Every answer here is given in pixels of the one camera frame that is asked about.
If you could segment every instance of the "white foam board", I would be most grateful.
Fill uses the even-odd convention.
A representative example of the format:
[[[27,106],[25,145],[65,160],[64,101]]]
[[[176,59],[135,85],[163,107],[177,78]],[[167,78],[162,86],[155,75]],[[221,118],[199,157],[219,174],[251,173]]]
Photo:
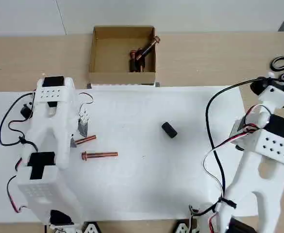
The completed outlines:
[[[88,220],[169,219],[188,217],[188,204],[198,207],[219,196],[216,184],[208,179],[201,160],[210,149],[205,128],[205,107],[223,87],[139,87],[96,86],[84,90],[95,102],[88,106],[91,122],[88,135],[97,140],[71,149],[69,168],[63,171],[68,186],[84,206]],[[0,93],[0,121],[21,93]],[[21,119],[22,100],[9,115]],[[234,121],[244,114],[239,89],[220,95],[210,111],[215,144],[229,136]],[[161,129],[168,121],[178,135],[171,139]],[[26,131],[29,122],[16,125]],[[3,141],[17,139],[4,125]],[[75,139],[81,136],[76,133]],[[52,149],[46,140],[39,147]],[[15,175],[14,164],[22,146],[0,145],[0,222],[36,222],[31,210],[15,214],[6,194],[6,183]],[[82,151],[118,151],[117,158],[81,160]],[[242,153],[228,145],[221,149],[227,183],[230,184]],[[208,167],[218,174],[213,159]],[[17,205],[26,200],[11,182],[11,194]],[[254,215],[255,200],[239,205],[236,215]]]

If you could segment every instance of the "table surface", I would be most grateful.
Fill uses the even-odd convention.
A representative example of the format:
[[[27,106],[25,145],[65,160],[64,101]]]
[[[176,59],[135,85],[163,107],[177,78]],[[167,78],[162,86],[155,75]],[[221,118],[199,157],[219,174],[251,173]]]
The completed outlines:
[[[156,80],[161,86],[230,85],[268,71],[269,61],[284,55],[284,33],[161,34]],[[32,90],[40,77],[74,78],[76,88],[88,83],[91,35],[0,37],[0,91]],[[248,86],[244,105],[257,103]],[[278,112],[284,117],[284,109]],[[284,232],[284,195],[276,232]],[[257,218],[244,221],[257,226]],[[100,222],[103,233],[170,232],[174,220]],[[0,224],[1,232],[43,232],[40,224]]]

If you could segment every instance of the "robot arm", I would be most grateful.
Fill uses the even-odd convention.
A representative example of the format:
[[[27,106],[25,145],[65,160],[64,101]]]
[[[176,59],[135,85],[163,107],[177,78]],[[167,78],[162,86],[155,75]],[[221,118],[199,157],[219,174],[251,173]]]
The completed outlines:
[[[86,136],[84,127],[88,119],[81,118],[81,108],[71,78],[46,77],[37,82],[26,139],[39,149],[50,133],[57,145],[55,151],[36,152],[33,146],[25,144],[17,184],[28,207],[45,225],[76,226],[84,221],[82,207],[61,173],[69,165],[72,135],[79,129]]]
[[[247,123],[257,125],[259,130],[234,141],[239,148],[244,149],[244,154],[225,198],[238,203],[252,192],[258,203],[258,232],[272,233],[280,216],[280,201],[284,191],[284,118],[273,112],[284,107],[284,89],[276,82],[265,82],[251,85],[254,91],[257,91],[257,86],[262,90],[257,94],[264,107],[258,113],[249,114],[246,120]],[[245,117],[237,120],[231,136],[237,134],[240,125],[244,123]],[[262,178],[258,170],[264,158],[273,166],[267,179]],[[217,212],[219,232],[229,232],[234,208],[222,202],[217,206]]]

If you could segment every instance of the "black cable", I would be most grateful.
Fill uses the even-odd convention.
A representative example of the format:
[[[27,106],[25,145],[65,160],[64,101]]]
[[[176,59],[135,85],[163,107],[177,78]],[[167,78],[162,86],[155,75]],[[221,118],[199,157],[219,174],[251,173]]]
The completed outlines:
[[[16,171],[17,171],[17,168],[19,167],[19,165],[20,165],[21,162],[22,162],[22,158],[20,158],[20,159],[17,161],[16,165],[15,165],[15,170],[16,170]]]
[[[235,87],[239,87],[239,86],[242,86],[242,85],[245,85],[245,84],[248,84],[248,83],[253,83],[253,82],[258,81],[258,80],[270,80],[270,81],[278,81],[278,82],[284,83],[284,80],[280,80],[280,79],[259,77],[259,78],[257,78],[257,79],[247,80],[247,81],[240,82],[240,83],[236,83],[235,85],[226,87],[226,88],[220,90],[219,92],[217,92],[215,95],[213,95],[212,98],[209,100],[208,104],[206,105],[206,109],[205,109],[205,123],[206,123],[206,130],[207,130],[207,133],[208,133],[208,137],[209,137],[209,140],[210,140],[210,144],[211,144],[212,149],[214,149],[215,146],[214,146],[213,138],[212,138],[212,135],[211,135],[210,123],[209,123],[209,110],[210,110],[211,103],[213,102],[213,100],[214,100],[217,96],[219,96],[220,94],[224,93],[225,91],[228,91],[228,90],[230,90],[230,89],[233,89],[233,88],[235,88]],[[217,155],[216,150],[214,150],[213,153],[214,153],[214,157],[215,157],[215,159],[216,159],[216,162],[217,162],[218,167],[219,167],[219,170],[220,170],[220,174],[221,174],[221,178],[222,178],[223,193],[225,194],[225,190],[226,190],[226,179],[225,179],[224,169],[223,169],[223,166],[222,166],[222,164],[221,164],[221,162],[220,162],[220,160],[219,160],[219,157],[218,157],[218,155]],[[200,213],[195,213],[195,212],[193,212],[191,206],[189,207],[189,209],[191,210],[191,214],[192,214],[193,216],[202,216],[202,215],[208,213],[209,211],[214,210],[218,202],[219,202],[219,200],[218,200],[217,202],[215,202],[212,206],[210,206],[209,208],[207,208],[206,210],[204,210],[204,211],[202,211],[202,212],[200,212]]]
[[[9,143],[9,144],[6,144],[6,143],[3,143],[2,140],[1,140],[1,129],[2,129],[2,126],[4,124],[4,121],[6,120],[8,114],[10,113],[10,111],[12,110],[12,108],[15,106],[15,104],[20,100],[22,99],[23,97],[25,96],[28,96],[28,95],[34,95],[34,98],[33,98],[33,102],[32,102],[32,107],[31,107],[31,114],[29,115],[28,118],[25,118],[24,120],[11,120],[9,123],[8,123],[8,128],[14,132],[19,132],[22,134],[22,136],[19,136],[19,140],[17,142],[14,142],[14,143]],[[16,129],[13,129],[11,128],[11,124],[14,123],[14,122],[25,122],[27,121],[29,118],[31,118],[32,114],[33,114],[33,106],[34,106],[34,100],[35,100],[35,93],[27,93],[27,94],[24,94],[22,96],[20,96],[18,99],[16,99],[16,101],[10,106],[10,108],[8,109],[8,111],[6,112],[5,116],[3,117],[1,123],[0,123],[0,144],[2,146],[5,146],[5,147],[8,147],[8,146],[14,146],[14,145],[17,145],[19,143],[21,144],[30,144],[34,147],[34,149],[36,150],[36,152],[38,152],[38,148],[37,146],[35,145],[34,142],[32,141],[28,141],[25,139],[25,134],[24,132],[22,132],[21,130],[16,130]]]
[[[4,121],[6,120],[8,114],[10,113],[11,109],[15,106],[15,104],[20,100],[22,99],[23,97],[26,97],[26,96],[29,96],[29,95],[32,95],[33,93],[27,93],[27,94],[24,94],[22,96],[20,96],[19,98],[17,98],[15,100],[15,102],[10,106],[10,108],[8,109],[8,111],[6,112],[5,116],[3,117],[3,119],[1,120],[1,123],[0,123],[0,144],[4,147],[9,147],[9,146],[14,146],[14,145],[17,145],[19,144],[21,141],[18,140],[17,142],[14,142],[14,143],[3,143],[2,140],[1,140],[1,129],[2,129],[2,126],[4,124]],[[14,130],[14,129],[11,129],[12,131],[16,131],[16,132],[20,132],[22,133],[22,136],[24,137],[24,133],[21,132],[21,131],[18,131],[18,130]]]

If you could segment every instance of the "open cardboard box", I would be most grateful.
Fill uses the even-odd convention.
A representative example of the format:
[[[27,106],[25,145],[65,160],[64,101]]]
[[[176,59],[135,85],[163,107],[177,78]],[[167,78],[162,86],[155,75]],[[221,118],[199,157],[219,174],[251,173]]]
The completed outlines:
[[[129,72],[129,52],[143,48],[155,36],[153,26],[95,26],[89,78],[91,84],[154,84],[156,52],[146,56],[144,72]]]

